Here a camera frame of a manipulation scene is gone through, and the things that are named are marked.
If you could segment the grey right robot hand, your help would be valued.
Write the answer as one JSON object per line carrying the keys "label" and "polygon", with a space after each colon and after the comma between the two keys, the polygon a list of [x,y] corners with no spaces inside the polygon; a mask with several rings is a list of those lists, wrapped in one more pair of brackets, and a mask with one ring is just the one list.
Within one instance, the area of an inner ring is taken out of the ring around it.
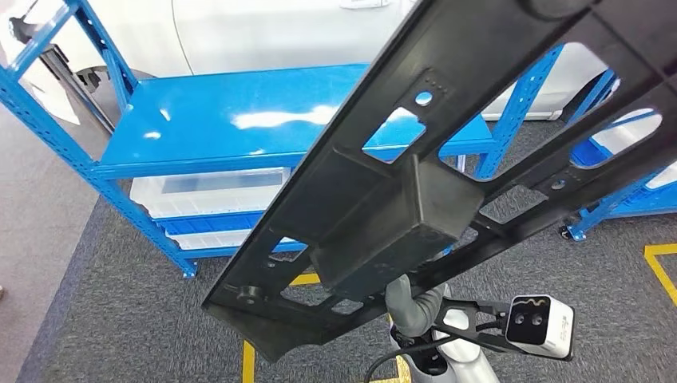
{"label": "grey right robot hand", "polygon": [[412,298],[409,277],[401,275],[386,286],[386,308],[398,331],[409,337],[418,337],[425,330],[425,315]]}

